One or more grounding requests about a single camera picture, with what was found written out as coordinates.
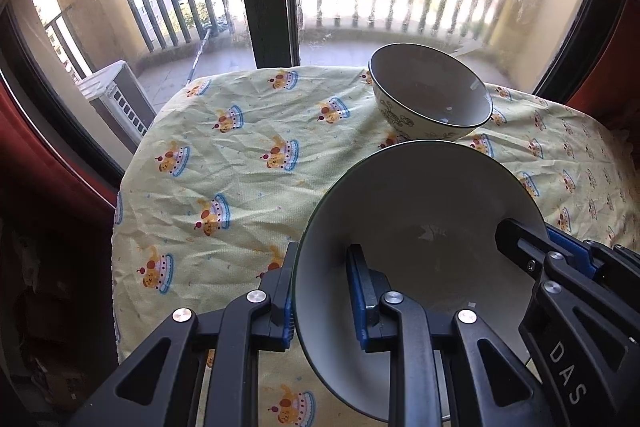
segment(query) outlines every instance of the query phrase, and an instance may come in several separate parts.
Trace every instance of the yellow tablecloth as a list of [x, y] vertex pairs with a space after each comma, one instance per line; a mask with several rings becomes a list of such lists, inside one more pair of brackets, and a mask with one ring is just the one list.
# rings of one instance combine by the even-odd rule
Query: yellow tablecloth
[[[492, 119], [460, 143], [505, 165], [545, 220], [638, 247], [630, 146], [587, 115], [488, 86]], [[304, 66], [194, 80], [158, 114], [122, 181], [113, 232], [120, 359], [178, 307], [224, 307], [300, 239], [324, 192], [398, 136], [361, 68]], [[342, 404], [294, 338], [260, 357], [262, 426], [378, 423]]]

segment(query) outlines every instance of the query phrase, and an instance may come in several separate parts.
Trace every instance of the screw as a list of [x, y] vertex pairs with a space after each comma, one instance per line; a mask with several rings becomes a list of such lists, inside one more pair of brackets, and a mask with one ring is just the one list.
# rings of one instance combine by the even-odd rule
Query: screw
[[458, 319], [460, 322], [464, 322], [465, 324], [473, 324], [478, 320], [478, 316], [471, 310], [460, 310], [458, 312]]
[[191, 310], [188, 308], [178, 308], [172, 317], [176, 322], [186, 322], [191, 318]]
[[556, 281], [545, 281], [543, 286], [549, 293], [560, 293], [562, 291], [562, 286], [559, 285]]
[[267, 298], [267, 294], [265, 292], [263, 292], [262, 290], [253, 290], [250, 291], [249, 293], [247, 293], [246, 295], [246, 299], [249, 302], [262, 302]]
[[402, 295], [400, 292], [390, 291], [385, 293], [385, 301], [389, 304], [399, 304], [403, 300], [404, 295]]

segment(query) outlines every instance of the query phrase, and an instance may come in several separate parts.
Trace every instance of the bowl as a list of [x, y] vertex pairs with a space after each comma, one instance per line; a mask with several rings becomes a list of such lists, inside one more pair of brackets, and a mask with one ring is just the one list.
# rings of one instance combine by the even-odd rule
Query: bowl
[[[495, 230], [507, 217], [548, 237], [522, 184], [465, 145], [404, 142], [347, 171], [308, 222], [292, 282], [298, 337], [325, 386], [355, 410], [388, 420], [389, 354], [362, 351], [354, 329], [345, 267], [352, 243], [392, 289], [451, 316], [475, 309], [528, 360], [518, 325], [533, 280], [497, 251]], [[439, 374], [448, 416], [442, 367]]]
[[486, 86], [462, 62], [441, 51], [399, 42], [369, 60], [376, 103], [406, 139], [457, 140], [491, 117]]

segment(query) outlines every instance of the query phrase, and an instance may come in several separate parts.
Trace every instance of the red curtain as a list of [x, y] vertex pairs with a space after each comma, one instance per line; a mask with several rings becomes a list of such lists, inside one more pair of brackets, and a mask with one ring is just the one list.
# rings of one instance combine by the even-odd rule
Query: red curtain
[[[107, 231], [113, 207], [70, 172], [33, 133], [6, 87], [0, 83], [0, 205], [3, 215], [38, 231], [85, 235], [87, 229]], [[101, 187], [73, 168], [111, 203], [113, 190]]]

